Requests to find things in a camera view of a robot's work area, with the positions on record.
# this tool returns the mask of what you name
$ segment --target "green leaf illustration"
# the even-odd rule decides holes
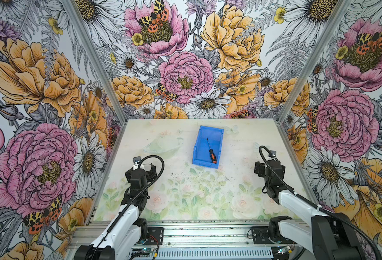
[[[197,196],[194,196],[194,197],[192,198],[192,205],[195,206],[195,205],[197,204],[197,202],[198,202],[198,197],[197,197]]]
[[[240,188],[240,190],[242,191],[242,192],[246,192],[246,188],[244,187],[244,185],[243,184],[240,184],[239,185],[239,188]]]

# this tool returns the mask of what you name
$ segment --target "orange peony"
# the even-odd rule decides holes
[[[6,252],[0,260],[42,260],[44,259],[44,246],[33,242],[31,246],[27,242],[20,242],[11,251]]]
[[[165,104],[160,106],[160,111],[155,111],[154,119],[187,119],[187,114],[181,109],[181,107],[173,106],[171,104]]]
[[[136,77],[116,77],[111,81],[111,86],[116,93],[121,107],[124,107],[125,104],[129,104],[139,108],[142,105],[155,101],[152,95],[152,89]],[[109,97],[107,97],[106,102],[111,107]]]
[[[67,214],[65,214],[58,226],[62,229],[55,236],[60,239],[71,239],[77,226],[84,226],[84,222],[87,220],[88,213],[93,205],[92,198],[81,198],[76,200],[69,208]]]
[[[88,91],[87,97],[83,98],[82,105],[74,106],[68,119],[68,125],[71,128],[70,133],[76,137],[90,138],[91,134],[95,132],[99,135],[99,141],[106,147],[106,113],[99,104],[101,104],[100,99],[94,95],[93,91]]]
[[[261,29],[248,35],[243,40],[236,40],[238,35],[253,26],[253,18],[243,16],[243,11],[235,6],[225,5],[223,15],[212,13],[207,17],[201,37],[209,44],[207,50],[218,50],[220,54],[219,68],[246,71],[251,67],[250,63],[259,60],[264,34]]]
[[[291,142],[292,148],[295,151],[296,157],[298,161],[302,164],[306,158],[306,154],[308,153],[308,140],[306,139],[306,129],[295,128],[293,126],[288,130],[288,138]]]
[[[277,107],[280,104],[284,104],[295,86],[298,77],[294,77],[290,80],[278,81],[271,87],[273,91],[266,92],[264,94],[264,104],[266,106]],[[301,93],[298,95],[295,103],[292,106],[292,111],[300,117],[306,112],[306,108],[309,107],[309,91],[311,91],[311,84],[308,82],[303,86]]]
[[[54,67],[48,88],[45,85],[44,53],[38,42],[29,46],[25,41],[11,38],[0,41],[0,51],[9,63],[0,61],[0,92],[7,104],[31,104],[28,113],[38,109],[41,102],[50,104],[59,117],[81,101],[80,81],[65,55],[55,50]]]
[[[215,82],[220,88],[227,88],[223,96],[231,97],[227,114],[239,111],[249,103],[249,99],[255,99],[259,77],[259,74],[250,75],[250,73],[240,75],[240,72],[235,70],[219,74]]]

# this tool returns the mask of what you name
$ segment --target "table surface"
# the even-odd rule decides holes
[[[217,170],[192,164],[200,126],[224,129]],[[97,197],[100,200],[92,221],[110,221],[116,216],[130,186],[125,172],[132,167],[132,158],[150,154],[164,159],[165,170],[149,188],[150,199],[141,215],[148,221],[268,220],[281,215],[297,218],[261,192],[263,178],[253,173],[255,162],[262,162],[259,145],[277,151],[277,158],[286,166],[285,181],[306,196],[272,119],[129,120],[104,190]],[[159,172],[157,159],[146,163],[156,165]]]

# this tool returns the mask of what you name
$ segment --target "yellow flower center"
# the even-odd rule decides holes
[[[240,94],[245,93],[246,90],[247,90],[247,87],[244,86],[244,85],[240,85],[240,86],[238,87],[238,91],[240,92]]]
[[[125,65],[127,68],[131,69],[133,67],[133,61],[132,60],[126,60]]]
[[[77,224],[78,224],[78,219],[77,218],[72,218],[69,221],[68,231],[74,231],[77,228]]]
[[[321,72],[322,70],[322,67],[320,65],[316,65],[315,68],[313,68],[313,74],[318,74],[319,72]]]
[[[89,120],[90,121],[93,121],[93,122],[97,122],[97,119],[99,118],[99,115],[97,114],[97,112],[95,110],[91,111],[89,114]]]
[[[335,167],[330,163],[323,163],[321,165],[321,170],[325,178],[329,181],[338,180],[338,172]]]
[[[215,101],[212,99],[203,100],[200,104],[200,108],[202,109],[210,109],[214,107]]]
[[[326,20],[338,0],[314,0],[309,6],[309,15],[316,20]]]
[[[261,86],[267,86],[270,84],[270,79],[263,79],[261,82],[260,82],[260,85]]]
[[[172,118],[173,117],[173,111],[172,110],[167,110],[166,111],[166,116],[169,117],[169,118]]]
[[[302,140],[301,135],[298,134],[298,135],[295,137],[295,143],[296,143],[296,144],[300,144],[300,143],[301,143],[301,140]]]
[[[88,151],[86,155],[84,155],[84,160],[83,160],[84,172],[89,173],[91,168],[93,168],[93,153]]]
[[[57,183],[57,179],[61,174],[61,167],[58,162],[52,161],[49,164],[42,165],[43,173],[38,176],[38,181],[45,184],[45,182],[50,181],[51,183]]]
[[[327,127],[327,131],[329,132],[329,135],[332,137],[339,137],[341,133],[343,132],[341,126],[343,125],[342,121],[337,121],[335,119],[335,116],[331,117],[329,120],[329,126]]]
[[[178,83],[181,84],[181,88],[182,89],[190,89],[192,87],[192,79],[188,78],[187,76],[184,76],[184,78],[180,78],[178,76],[178,79],[177,79]]]
[[[89,0],[75,0],[75,3],[77,4],[81,17],[87,20],[94,16],[94,6]]]

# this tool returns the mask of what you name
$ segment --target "butterfly illustration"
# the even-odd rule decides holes
[[[153,5],[151,16],[145,16],[138,20],[140,26],[150,33],[156,33],[159,26],[162,26],[162,22],[166,22],[169,18],[169,11],[165,8],[163,0],[155,0]]]
[[[382,49],[382,31],[376,32],[374,35],[369,33],[361,33],[357,35],[357,53],[366,54],[369,50],[375,52],[377,48]]]
[[[23,223],[29,227],[28,233],[31,235],[41,232],[44,226],[48,226],[50,221],[58,219],[63,211],[63,198],[58,196],[51,205],[43,211],[32,212],[23,218]]]
[[[174,101],[178,98],[177,94],[168,92],[166,90],[166,87],[161,83],[158,84],[158,87],[155,92],[169,102]]]
[[[315,119],[316,116],[318,115],[318,106],[314,106],[311,108],[308,112],[308,131],[310,133],[318,133],[318,126],[316,125]]]

